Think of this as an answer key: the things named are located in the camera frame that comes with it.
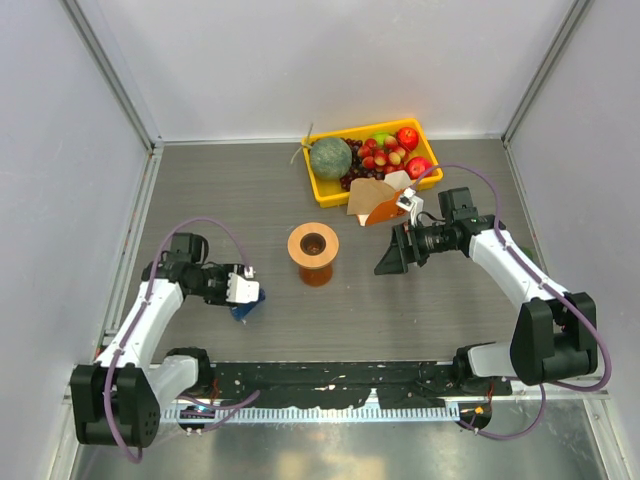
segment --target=blue object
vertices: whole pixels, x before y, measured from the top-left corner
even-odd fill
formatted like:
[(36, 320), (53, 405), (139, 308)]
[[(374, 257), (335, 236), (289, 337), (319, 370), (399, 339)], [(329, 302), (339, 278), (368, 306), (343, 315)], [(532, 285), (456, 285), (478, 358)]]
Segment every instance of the blue object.
[(246, 317), (251, 310), (254, 309), (256, 305), (263, 302), (264, 299), (267, 298), (264, 290), (260, 289), (260, 294), (258, 295), (258, 300), (256, 302), (246, 303), (243, 305), (238, 305), (237, 307), (231, 307), (229, 310), (231, 311), (231, 315), (237, 322), (244, 322), (244, 317)]

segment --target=apple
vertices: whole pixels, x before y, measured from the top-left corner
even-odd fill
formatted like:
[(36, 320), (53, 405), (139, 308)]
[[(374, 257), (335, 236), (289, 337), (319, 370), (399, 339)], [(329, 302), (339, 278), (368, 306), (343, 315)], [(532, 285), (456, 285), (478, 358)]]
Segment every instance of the apple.
[(360, 158), (365, 158), (371, 155), (371, 149), (369, 147), (367, 147), (366, 145), (361, 146), (358, 149), (358, 156)]
[(389, 135), (391, 134), (387, 132), (378, 132), (371, 135), (371, 138), (373, 138), (376, 142), (378, 142), (378, 146), (381, 147), (382, 145), (384, 145), (384, 139), (387, 138)]
[(407, 166), (405, 167), (405, 171), (409, 174), (409, 178), (411, 180), (415, 180), (427, 169), (430, 168), (431, 162), (424, 157), (414, 157), (409, 160)]
[(379, 150), (373, 156), (373, 161), (376, 162), (376, 165), (379, 167), (384, 167), (387, 163), (389, 163), (389, 157), (386, 153)]
[(402, 163), (402, 157), (396, 152), (391, 152), (389, 154), (389, 163), (391, 165), (400, 165)]
[(396, 138), (398, 139), (398, 143), (410, 152), (415, 150), (418, 143), (420, 143), (418, 132), (411, 127), (402, 127), (398, 130), (398, 133), (396, 133)]
[(376, 163), (373, 161), (373, 157), (369, 155), (368, 157), (362, 159), (362, 166), (369, 170), (373, 170), (374, 168), (376, 168)]
[(384, 146), (389, 150), (392, 150), (398, 146), (398, 140), (396, 140), (396, 137), (394, 137), (393, 135), (389, 135), (384, 139)]
[(401, 147), (400, 145), (398, 145), (396, 148), (394, 148), (393, 150), (391, 150), (391, 152), (396, 153), (400, 156), (400, 159), (404, 162), (407, 159), (407, 155), (409, 155), (409, 152), (407, 152), (403, 147)]

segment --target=yellow tray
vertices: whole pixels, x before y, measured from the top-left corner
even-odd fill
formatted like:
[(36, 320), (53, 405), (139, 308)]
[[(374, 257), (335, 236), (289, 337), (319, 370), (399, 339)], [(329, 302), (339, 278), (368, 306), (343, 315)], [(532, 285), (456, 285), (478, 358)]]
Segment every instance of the yellow tray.
[[(335, 132), (320, 133), (318, 135), (311, 135), (309, 141), (315, 142), (320, 138), (325, 137), (339, 137), (339, 138), (351, 138), (353, 140), (365, 141), (371, 135), (379, 132), (387, 132), (394, 135), (402, 127), (411, 127), (420, 135), (420, 144), (418, 147), (409, 154), (409, 158), (413, 157), (425, 157), (433, 165), (438, 165), (438, 160), (431, 150), (431, 145), (427, 141), (427, 137), (424, 136), (420, 122), (415, 118), (405, 118), (404, 120), (396, 120), (393, 122), (377, 123), (375, 125), (367, 125), (365, 127), (347, 128), (345, 130), (337, 130)], [(317, 178), (313, 170), (311, 170), (311, 162), (309, 159), (309, 149), (303, 148), (304, 161), (307, 163), (307, 170), (309, 171), (309, 178), (311, 179), (311, 188), (313, 188), (313, 196), (322, 208), (337, 207), (338, 205), (346, 205), (349, 203), (349, 192), (342, 190), (339, 180), (323, 180)], [(423, 178), (418, 185), (418, 190), (424, 190), (426, 188), (432, 188), (436, 183), (442, 180), (442, 170), (436, 170), (427, 178)]]

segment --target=bunch of grapes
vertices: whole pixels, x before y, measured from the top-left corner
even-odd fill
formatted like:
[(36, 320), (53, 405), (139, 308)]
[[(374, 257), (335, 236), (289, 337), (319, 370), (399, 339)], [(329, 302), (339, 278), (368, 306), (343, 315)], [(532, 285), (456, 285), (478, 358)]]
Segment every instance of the bunch of grapes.
[(348, 192), (351, 190), (351, 182), (356, 178), (375, 177), (376, 172), (364, 168), (362, 166), (362, 160), (358, 157), (358, 149), (362, 146), (362, 140), (352, 140), (350, 138), (343, 138), (342, 140), (344, 140), (351, 149), (351, 168), (344, 177), (340, 178), (340, 186)]

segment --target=green apple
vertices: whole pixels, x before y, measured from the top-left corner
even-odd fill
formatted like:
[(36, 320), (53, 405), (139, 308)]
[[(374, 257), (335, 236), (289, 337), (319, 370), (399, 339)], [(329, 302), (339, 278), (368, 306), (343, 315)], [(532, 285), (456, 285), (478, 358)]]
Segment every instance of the green apple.
[(391, 135), (391, 134), (387, 133), (387, 132), (378, 132), (378, 133), (374, 133), (373, 135), (371, 135), (370, 138), (373, 138), (376, 142), (378, 142), (378, 146), (379, 147), (383, 147), (384, 146), (384, 139), (387, 138), (389, 135)]

